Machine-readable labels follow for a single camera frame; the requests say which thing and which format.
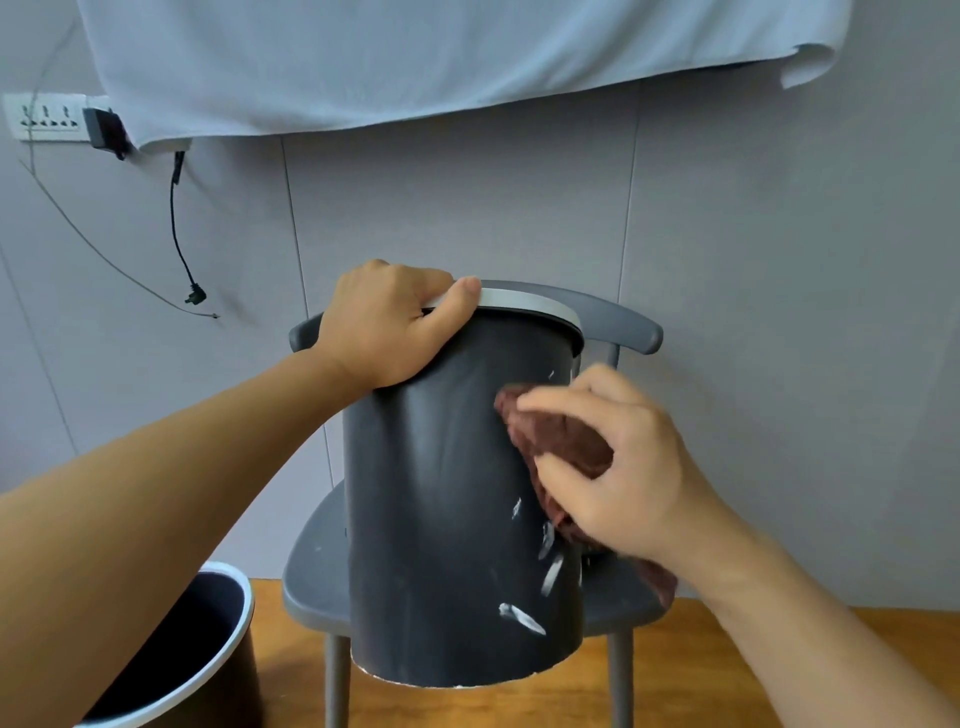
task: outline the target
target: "chair seat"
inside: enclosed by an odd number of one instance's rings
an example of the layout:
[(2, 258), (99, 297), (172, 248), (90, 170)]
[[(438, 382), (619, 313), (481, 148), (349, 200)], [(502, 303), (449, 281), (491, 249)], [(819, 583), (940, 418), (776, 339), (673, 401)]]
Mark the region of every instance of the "chair seat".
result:
[[(347, 508), (341, 481), (303, 527), (283, 572), (283, 603), (304, 627), (350, 636)], [(584, 559), (584, 633), (633, 629), (661, 618), (657, 595), (613, 554)]]

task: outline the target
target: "white sheet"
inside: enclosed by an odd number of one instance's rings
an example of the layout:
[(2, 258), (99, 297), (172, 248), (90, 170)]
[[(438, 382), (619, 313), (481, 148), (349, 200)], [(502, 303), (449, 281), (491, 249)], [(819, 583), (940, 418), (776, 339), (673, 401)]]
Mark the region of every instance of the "white sheet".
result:
[(791, 57), (825, 73), (852, 0), (79, 0), (138, 147), (361, 127)]

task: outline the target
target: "black cable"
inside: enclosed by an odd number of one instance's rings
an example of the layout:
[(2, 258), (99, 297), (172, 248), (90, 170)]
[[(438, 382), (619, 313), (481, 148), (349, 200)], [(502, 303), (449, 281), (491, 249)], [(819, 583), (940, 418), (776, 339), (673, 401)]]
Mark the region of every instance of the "black cable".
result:
[(180, 249), (180, 241), (177, 239), (177, 213), (174, 211), (174, 187), (180, 184), (180, 172), (183, 170), (183, 159), (185, 157), (186, 152), (176, 152), (174, 154), (174, 173), (170, 178), (170, 232), (174, 236), (174, 246), (177, 248), (177, 255), (180, 256), (180, 262), (183, 263), (186, 276), (190, 279), (190, 295), (187, 296), (184, 303), (196, 305), (206, 300), (206, 292), (193, 280), (193, 274), (190, 273), (190, 266), (186, 264), (186, 258), (183, 257), (183, 251)]
[[(63, 37), (57, 42), (57, 45), (54, 46), (53, 50), (47, 56), (46, 61), (43, 62), (43, 68), (40, 71), (39, 78), (37, 78), (36, 80), (36, 84), (34, 85), (34, 91), (30, 98), (30, 112), (28, 114), (28, 120), (32, 121), (34, 118), (34, 107), (36, 106), (36, 97), (39, 95), (40, 90), (43, 87), (43, 82), (46, 79), (47, 74), (54, 67), (55, 62), (58, 56), (60, 55), (60, 53), (63, 51), (63, 49), (70, 44), (70, 40), (73, 38), (73, 36), (75, 35), (79, 27), (80, 27), (80, 18), (77, 16), (77, 17), (74, 17), (74, 19), (70, 22), (70, 26), (66, 29), (66, 32), (63, 34)], [(43, 193), (43, 195), (47, 198), (47, 200), (54, 207), (54, 209), (60, 214), (60, 217), (63, 218), (63, 221), (67, 225), (69, 225), (71, 229), (73, 229), (73, 232), (75, 232), (77, 236), (80, 237), (81, 240), (83, 240), (85, 245), (91, 251), (97, 254), (97, 256), (100, 257), (110, 268), (112, 268), (114, 271), (119, 273), (129, 282), (142, 288), (151, 296), (166, 303), (171, 308), (175, 308), (177, 311), (182, 311), (183, 313), (188, 313), (191, 316), (200, 316), (206, 319), (220, 318), (220, 315), (216, 313), (202, 313), (200, 311), (190, 311), (186, 308), (180, 308), (178, 305), (176, 305), (172, 301), (169, 301), (165, 299), (163, 296), (161, 296), (160, 294), (158, 294), (153, 288), (150, 288), (144, 283), (141, 283), (139, 280), (131, 276), (129, 273), (121, 269), (119, 266), (117, 266), (117, 264), (114, 263), (112, 260), (110, 260), (106, 255), (104, 255), (100, 251), (100, 249), (97, 248), (97, 246), (95, 246), (93, 242), (86, 235), (84, 235), (83, 231), (81, 231), (80, 228), (77, 227), (77, 225), (73, 222), (73, 220), (70, 219), (70, 216), (66, 213), (66, 210), (64, 210), (63, 207), (60, 206), (60, 203), (57, 202), (57, 199), (53, 196), (50, 190), (47, 189), (47, 186), (40, 180), (40, 176), (36, 172), (36, 156), (34, 154), (34, 145), (35, 145), (34, 128), (32, 126), (28, 126), (27, 127), (27, 148), (30, 154), (30, 162), (27, 163), (23, 159), (18, 159), (17, 161), (20, 162), (20, 166), (23, 167), (23, 169), (26, 171), (28, 175), (30, 175), (30, 177), (33, 179), (36, 186), (39, 188), (40, 192)], [(182, 159), (180, 160), (180, 166), (183, 166)]]

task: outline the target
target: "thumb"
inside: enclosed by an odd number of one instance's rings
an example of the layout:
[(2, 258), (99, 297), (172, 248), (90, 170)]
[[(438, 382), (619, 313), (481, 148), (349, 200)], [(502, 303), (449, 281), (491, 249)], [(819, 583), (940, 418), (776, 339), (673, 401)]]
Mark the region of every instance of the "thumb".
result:
[(469, 321), (480, 303), (480, 287), (480, 279), (474, 276), (457, 280), (440, 305), (411, 325), (414, 336), (431, 356)]
[(593, 510), (597, 485), (565, 460), (552, 453), (538, 455), (537, 475), (553, 498), (584, 528), (584, 519)]

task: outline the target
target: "gray chair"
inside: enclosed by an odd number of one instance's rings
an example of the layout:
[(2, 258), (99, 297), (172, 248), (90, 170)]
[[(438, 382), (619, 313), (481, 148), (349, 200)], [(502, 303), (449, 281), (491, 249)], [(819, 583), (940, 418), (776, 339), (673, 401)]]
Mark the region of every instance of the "gray chair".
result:
[[(650, 354), (660, 348), (663, 330), (624, 306), (553, 286), (484, 280), (490, 288), (510, 288), (560, 301), (577, 312), (587, 339), (610, 344), (608, 363), (616, 367), (620, 347)], [(316, 316), (290, 332), (296, 352), (316, 342)], [(327, 633), (327, 728), (347, 728), (350, 687), (350, 608), (347, 566), (347, 514), (340, 482), (317, 507), (297, 538), (283, 573), (283, 602), (294, 620)], [(610, 553), (584, 557), (584, 617), (588, 637), (607, 636), (613, 728), (634, 724), (634, 628), (661, 618), (657, 596), (627, 561)]]

